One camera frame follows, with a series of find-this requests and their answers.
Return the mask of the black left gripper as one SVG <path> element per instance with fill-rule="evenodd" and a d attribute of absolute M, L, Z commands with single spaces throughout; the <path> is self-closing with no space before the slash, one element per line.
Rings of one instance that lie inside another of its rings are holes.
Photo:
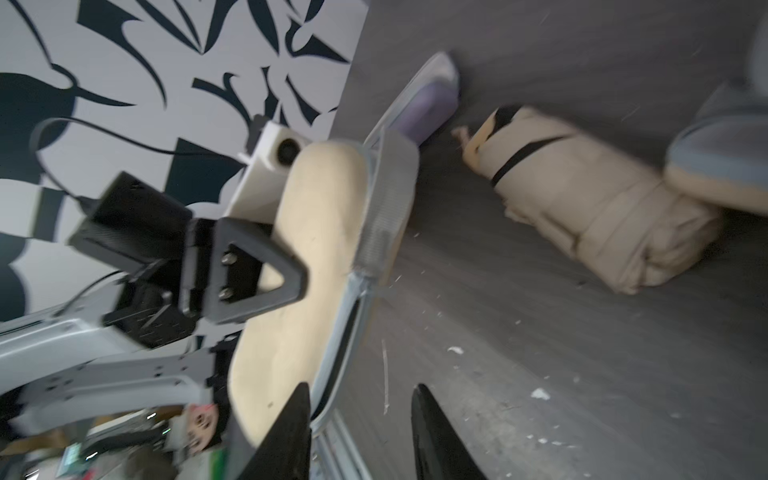
<path fill-rule="evenodd" d="M 182 313 L 179 297 L 192 212 L 126 172 L 85 212 L 69 245 L 127 275 L 103 324 L 150 349 L 190 336 L 197 319 Z M 202 316 L 244 323 L 301 300 L 307 282 L 306 267 L 258 224 L 222 218 L 213 227 Z"/>

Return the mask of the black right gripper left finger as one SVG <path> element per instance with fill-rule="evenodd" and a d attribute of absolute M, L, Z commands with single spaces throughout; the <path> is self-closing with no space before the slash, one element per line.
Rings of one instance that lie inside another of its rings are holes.
<path fill-rule="evenodd" d="M 310 407 L 309 386 L 302 382 L 237 479 L 307 480 L 312 438 Z"/>

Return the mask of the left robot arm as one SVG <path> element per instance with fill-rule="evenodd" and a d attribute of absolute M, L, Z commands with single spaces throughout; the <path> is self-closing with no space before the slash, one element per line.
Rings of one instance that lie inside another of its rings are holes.
<path fill-rule="evenodd" d="M 1 436 L 31 437 L 102 415 L 226 404 L 242 323 L 300 300 L 307 270 L 257 223 L 196 218 L 119 174 L 86 203 L 73 240 L 115 274 L 1 329 Z"/>

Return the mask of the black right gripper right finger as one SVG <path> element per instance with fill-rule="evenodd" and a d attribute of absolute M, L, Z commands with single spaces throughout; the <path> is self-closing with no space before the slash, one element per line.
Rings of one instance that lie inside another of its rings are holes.
<path fill-rule="evenodd" d="M 425 384 L 412 394 L 411 428 L 419 480 L 487 479 Z"/>

